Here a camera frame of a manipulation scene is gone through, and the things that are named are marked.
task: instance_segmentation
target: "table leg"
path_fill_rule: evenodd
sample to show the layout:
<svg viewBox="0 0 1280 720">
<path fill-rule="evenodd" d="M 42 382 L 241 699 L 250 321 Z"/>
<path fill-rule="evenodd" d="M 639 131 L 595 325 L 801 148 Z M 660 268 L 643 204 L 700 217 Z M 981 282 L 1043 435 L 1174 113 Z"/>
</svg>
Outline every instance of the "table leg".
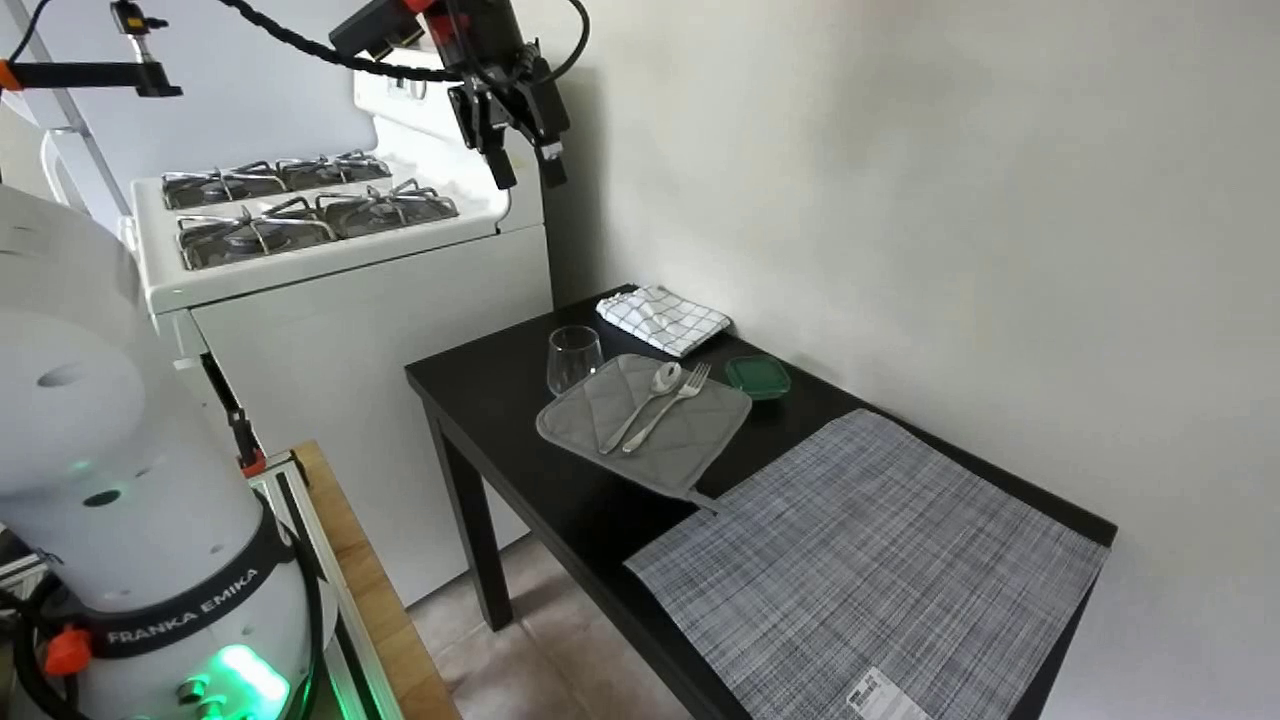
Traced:
<svg viewBox="0 0 1280 720">
<path fill-rule="evenodd" d="M 478 602 L 492 634 L 511 626 L 511 596 L 506 582 L 506 565 L 496 557 L 492 542 L 492 518 L 486 500 L 479 474 L 466 459 L 466 452 L 451 450 L 444 434 L 436 434 L 439 459 L 444 459 L 444 490 L 451 500 L 457 530 L 466 531 L 469 565 L 478 578 Z"/>
</svg>

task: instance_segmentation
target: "stove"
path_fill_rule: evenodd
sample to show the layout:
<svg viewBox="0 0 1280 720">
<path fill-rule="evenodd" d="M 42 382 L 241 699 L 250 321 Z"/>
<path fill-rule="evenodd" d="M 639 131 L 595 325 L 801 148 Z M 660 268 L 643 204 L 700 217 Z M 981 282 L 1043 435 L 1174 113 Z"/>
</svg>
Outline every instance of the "stove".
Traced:
<svg viewBox="0 0 1280 720">
<path fill-rule="evenodd" d="M 404 179 L 388 194 L 366 183 L 343 194 L 289 197 L 267 207 L 241 207 L 236 217 L 180 217 L 177 230 L 184 268 L 202 273 L 257 255 L 281 255 L 316 245 L 339 245 L 393 230 L 434 225 L 447 217 L 457 217 L 457 204 L 447 197 L 425 188 L 420 179 Z"/>
<path fill-rule="evenodd" d="M 166 207 L 205 207 L 205 204 L 232 204 L 232 200 L 257 200 L 257 197 L 281 197 L 281 194 L 304 194 L 304 188 L 333 188 L 333 183 L 360 183 L 360 179 L 385 179 L 393 170 L 368 152 L 343 152 L 343 157 L 316 157 L 316 162 L 257 162 L 225 174 L 180 174 L 166 178 Z"/>
</svg>

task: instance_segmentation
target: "floor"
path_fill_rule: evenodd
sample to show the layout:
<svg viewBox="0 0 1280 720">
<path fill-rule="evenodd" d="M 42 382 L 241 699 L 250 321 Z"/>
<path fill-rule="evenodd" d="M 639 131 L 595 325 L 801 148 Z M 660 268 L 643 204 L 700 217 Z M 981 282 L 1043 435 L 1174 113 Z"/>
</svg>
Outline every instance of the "floor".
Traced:
<svg viewBox="0 0 1280 720">
<path fill-rule="evenodd" d="M 466 720 L 688 720 L 536 542 L 506 553 L 515 626 L 488 634 L 474 582 L 411 610 Z"/>
</svg>

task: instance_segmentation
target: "drinking glass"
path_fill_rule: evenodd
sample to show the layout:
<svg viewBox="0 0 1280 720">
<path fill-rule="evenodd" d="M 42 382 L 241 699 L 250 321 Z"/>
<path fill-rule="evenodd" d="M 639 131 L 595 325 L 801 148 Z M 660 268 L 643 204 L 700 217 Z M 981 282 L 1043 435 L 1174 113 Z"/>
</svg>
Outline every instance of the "drinking glass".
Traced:
<svg viewBox="0 0 1280 720">
<path fill-rule="evenodd" d="M 603 345 L 588 325 L 565 325 L 547 335 L 547 391 L 565 397 L 571 385 L 603 364 Z"/>
</svg>

